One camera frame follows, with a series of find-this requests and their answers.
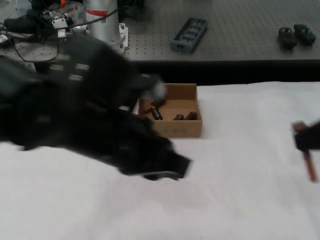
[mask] black cable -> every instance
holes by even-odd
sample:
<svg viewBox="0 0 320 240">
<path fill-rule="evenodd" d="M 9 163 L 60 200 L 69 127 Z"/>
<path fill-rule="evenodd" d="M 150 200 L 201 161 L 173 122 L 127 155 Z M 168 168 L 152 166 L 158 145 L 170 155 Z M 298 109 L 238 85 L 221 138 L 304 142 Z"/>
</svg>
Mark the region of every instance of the black cable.
<svg viewBox="0 0 320 240">
<path fill-rule="evenodd" d="M 50 28 L 52 28 L 54 31 L 55 31 L 55 34 L 57 35 L 58 37 L 58 32 L 55 30 L 55 28 L 48 24 L 47 22 L 43 21 L 40 17 L 36 16 L 36 15 L 24 15 L 24 16 L 21 16 L 21 17 L 18 17 L 16 18 L 16 20 L 14 21 L 14 23 L 11 25 L 11 27 L 16 24 L 17 22 L 19 22 L 21 19 L 24 19 L 24 18 L 27 18 L 27 17 L 36 17 L 38 18 L 41 22 L 43 22 L 46 26 L 49 26 Z M 10 31 L 10 29 L 6 29 L 6 32 L 5 32 L 5 36 L 7 38 L 9 38 L 8 36 L 8 32 Z M 60 53 L 60 50 L 59 50 L 59 38 L 57 38 L 56 40 L 56 50 L 57 50 L 57 53 L 54 57 L 50 58 L 50 59 L 47 59 L 47 60 L 40 60 L 40 61 L 31 61 L 31 60 L 26 60 L 24 59 L 21 54 L 19 53 L 19 51 L 17 50 L 16 48 L 16 45 L 14 43 L 11 43 L 11 46 L 12 48 L 15 50 L 16 54 L 21 58 L 21 60 L 23 60 L 24 62 L 27 62 L 27 63 L 32 63 L 32 64 L 37 64 L 37 63 L 45 63 L 45 62 L 50 62 L 52 60 L 55 60 L 58 56 L 59 56 L 59 53 Z"/>
<path fill-rule="evenodd" d="M 40 17 L 35 16 L 35 15 L 25 15 L 25 16 L 18 17 L 18 18 L 16 19 L 16 21 L 15 21 L 12 25 L 14 25 L 16 22 L 19 21 L 19 19 L 21 19 L 21 18 L 23 18 L 23 17 L 36 17 L 36 18 L 38 18 L 42 23 L 44 23 L 45 25 L 47 25 L 47 26 L 49 26 L 49 27 L 51 27 L 51 28 L 54 29 L 55 34 L 57 35 L 57 41 L 56 41 L 57 54 L 56 54 L 56 56 L 54 56 L 53 58 L 50 58 L 50 59 L 48 59 L 48 60 L 41 60 L 41 61 L 30 61 L 30 60 L 26 60 L 26 59 L 24 59 L 24 58 L 21 56 L 21 54 L 18 52 L 15 44 L 11 43 L 11 46 L 12 46 L 13 49 L 15 50 L 16 54 L 17 54 L 24 62 L 33 63 L 33 64 L 35 64 L 35 63 L 50 62 L 50 61 L 52 61 L 52 60 L 55 60 L 55 59 L 58 57 L 59 53 L 60 53 L 60 50 L 59 50 L 58 30 L 69 30 L 69 29 L 72 29 L 72 28 L 75 28 L 75 27 L 80 27 L 80 26 L 84 26 L 84 25 L 89 25 L 89 24 L 93 24 L 93 23 L 99 22 L 99 21 L 101 21 L 101 20 L 107 19 L 108 17 L 110 17 L 110 16 L 112 16 L 113 14 L 117 13 L 117 12 L 119 11 L 119 8 L 124 8 L 129 2 L 131 2 L 131 0 L 126 1 L 126 2 L 123 3 L 120 7 L 118 7 L 116 10 L 114 10 L 114 11 L 110 12 L 109 14 L 107 14 L 106 16 L 100 17 L 100 18 L 98 18 L 98 19 L 95 19 L 95 20 L 92 20 L 92 21 L 88 21 L 88 22 L 85 22 L 85 23 L 74 24 L 74 25 L 71 25 L 71 26 L 59 27 L 59 28 L 54 28 L 53 26 L 49 25 L 47 22 L 43 21 Z M 9 31 L 9 29 L 6 29 L 5 35 L 6 35 L 7 37 L 8 37 L 8 31 Z"/>
</svg>

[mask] cardboard box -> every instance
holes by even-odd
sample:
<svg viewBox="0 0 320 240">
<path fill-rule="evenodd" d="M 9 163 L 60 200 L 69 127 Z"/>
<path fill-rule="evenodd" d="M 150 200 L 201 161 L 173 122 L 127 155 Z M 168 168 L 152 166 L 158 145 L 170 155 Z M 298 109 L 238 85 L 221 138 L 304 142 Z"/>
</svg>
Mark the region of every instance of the cardboard box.
<svg viewBox="0 0 320 240">
<path fill-rule="evenodd" d="M 152 100 L 139 100 L 138 114 L 154 121 L 153 128 L 166 138 L 200 137 L 202 118 L 198 107 L 196 84 L 166 83 L 165 105 L 159 107 L 163 120 L 155 120 L 152 113 L 144 113 Z M 196 120 L 173 120 L 177 114 L 186 117 L 191 111 L 197 113 Z"/>
</svg>

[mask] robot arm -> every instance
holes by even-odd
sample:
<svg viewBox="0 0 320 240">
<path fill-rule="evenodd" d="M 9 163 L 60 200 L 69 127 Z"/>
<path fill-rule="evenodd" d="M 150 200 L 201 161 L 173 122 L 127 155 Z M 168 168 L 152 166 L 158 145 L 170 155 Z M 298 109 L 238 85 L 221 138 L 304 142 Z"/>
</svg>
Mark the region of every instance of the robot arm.
<svg viewBox="0 0 320 240">
<path fill-rule="evenodd" d="M 66 148 L 150 180 L 186 175 L 191 161 L 152 130 L 151 120 L 132 113 L 145 91 L 163 99 L 163 83 L 140 75 L 105 43 L 69 40 L 47 75 L 5 57 L 0 72 L 2 141 L 24 150 Z"/>
</svg>

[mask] white cloth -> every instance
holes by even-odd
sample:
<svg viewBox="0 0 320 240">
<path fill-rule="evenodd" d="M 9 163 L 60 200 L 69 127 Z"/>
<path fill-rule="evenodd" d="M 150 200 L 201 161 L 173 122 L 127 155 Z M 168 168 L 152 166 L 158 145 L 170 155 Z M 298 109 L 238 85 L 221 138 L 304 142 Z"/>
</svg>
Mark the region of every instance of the white cloth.
<svg viewBox="0 0 320 240">
<path fill-rule="evenodd" d="M 291 123 L 320 115 L 320 83 L 200 86 L 194 160 L 156 182 L 49 147 L 0 145 L 1 240 L 318 240 L 320 185 Z M 313 154 L 320 173 L 320 154 Z"/>
</svg>

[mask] gray table surface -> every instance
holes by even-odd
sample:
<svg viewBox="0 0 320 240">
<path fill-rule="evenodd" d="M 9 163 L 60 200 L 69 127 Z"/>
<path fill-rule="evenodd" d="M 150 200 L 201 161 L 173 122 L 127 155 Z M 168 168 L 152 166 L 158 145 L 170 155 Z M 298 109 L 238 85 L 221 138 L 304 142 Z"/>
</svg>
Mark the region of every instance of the gray table surface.
<svg viewBox="0 0 320 240">
<path fill-rule="evenodd" d="M 0 0 L 0 21 L 15 16 L 15 3 Z M 144 21 L 125 19 L 129 27 L 132 61 L 247 61 L 319 60 L 319 38 L 312 47 L 299 44 L 281 50 L 280 27 L 306 24 L 320 36 L 319 0 L 146 0 Z M 169 42 L 189 17 L 208 20 L 208 28 L 195 52 L 173 52 Z M 54 45 L 18 44 L 28 60 L 46 60 L 56 53 Z M 19 59 L 12 51 L 0 51 Z"/>
</svg>

